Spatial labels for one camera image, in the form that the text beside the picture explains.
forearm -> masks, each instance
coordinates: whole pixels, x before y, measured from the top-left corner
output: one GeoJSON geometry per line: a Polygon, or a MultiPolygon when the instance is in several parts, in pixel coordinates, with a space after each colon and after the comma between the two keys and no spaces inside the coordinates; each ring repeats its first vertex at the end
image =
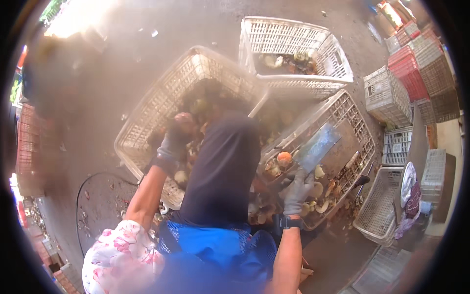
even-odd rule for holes
{"type": "Polygon", "coordinates": [[[166,173],[160,167],[152,166],[132,197],[124,219],[135,221],[149,230],[158,210],[165,179],[166,173]]]}
{"type": "Polygon", "coordinates": [[[290,228],[282,232],[281,243],[274,260],[272,293],[297,293],[302,266],[300,229],[290,228]]]}

wristwatch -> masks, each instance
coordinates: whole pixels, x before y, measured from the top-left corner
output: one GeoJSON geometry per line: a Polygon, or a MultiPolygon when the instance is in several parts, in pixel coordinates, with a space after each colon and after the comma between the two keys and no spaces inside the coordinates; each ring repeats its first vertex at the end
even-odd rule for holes
{"type": "Polygon", "coordinates": [[[284,230],[290,228],[303,229],[303,222],[301,219],[292,220],[288,215],[274,215],[273,221],[275,223],[275,228],[284,230]]]}

glove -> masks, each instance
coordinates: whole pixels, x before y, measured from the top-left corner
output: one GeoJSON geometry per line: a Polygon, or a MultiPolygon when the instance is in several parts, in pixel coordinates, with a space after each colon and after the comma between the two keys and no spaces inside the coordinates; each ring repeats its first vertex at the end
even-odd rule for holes
{"type": "Polygon", "coordinates": [[[307,199],[308,193],[313,188],[315,181],[314,173],[307,176],[307,172],[299,167],[294,180],[280,193],[284,198],[284,215],[299,215],[302,204],[307,199]]]}
{"type": "Polygon", "coordinates": [[[157,149],[157,155],[152,158],[145,171],[148,172],[151,166],[155,165],[161,167],[167,175],[174,174],[186,152],[186,144],[193,140],[193,127],[190,113],[177,114],[157,149]]]}

black watch strap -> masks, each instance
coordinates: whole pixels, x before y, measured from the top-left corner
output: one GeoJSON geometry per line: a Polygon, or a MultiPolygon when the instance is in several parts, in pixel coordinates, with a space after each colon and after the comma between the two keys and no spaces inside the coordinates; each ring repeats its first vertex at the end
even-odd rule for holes
{"type": "Polygon", "coordinates": [[[280,227],[281,229],[290,229],[290,228],[300,228],[302,229],[303,222],[301,219],[293,220],[288,215],[282,215],[280,219],[280,227]]]}

black hose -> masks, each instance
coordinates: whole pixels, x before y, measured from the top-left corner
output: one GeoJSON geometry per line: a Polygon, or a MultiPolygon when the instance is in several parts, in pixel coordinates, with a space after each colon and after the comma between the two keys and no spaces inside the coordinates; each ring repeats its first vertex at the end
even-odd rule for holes
{"type": "Polygon", "coordinates": [[[94,175],[91,175],[89,176],[88,178],[86,178],[83,183],[80,185],[80,189],[78,190],[78,194],[77,194],[77,201],[75,202],[75,229],[76,229],[76,232],[77,232],[77,239],[78,239],[78,244],[80,245],[80,251],[82,252],[82,255],[83,255],[83,258],[85,258],[85,253],[83,252],[83,248],[82,248],[82,243],[80,242],[80,236],[78,235],[78,199],[80,197],[80,192],[82,191],[82,188],[83,188],[83,185],[85,185],[86,182],[88,182],[89,179],[91,179],[92,177],[96,176],[96,175],[112,175],[113,177],[116,177],[118,178],[119,180],[129,184],[129,185],[132,185],[132,186],[136,186],[138,187],[140,183],[137,183],[137,184],[134,184],[134,183],[131,183],[130,181],[124,179],[123,177],[117,175],[117,174],[113,174],[113,173],[110,173],[110,172],[98,172],[94,175]]]}

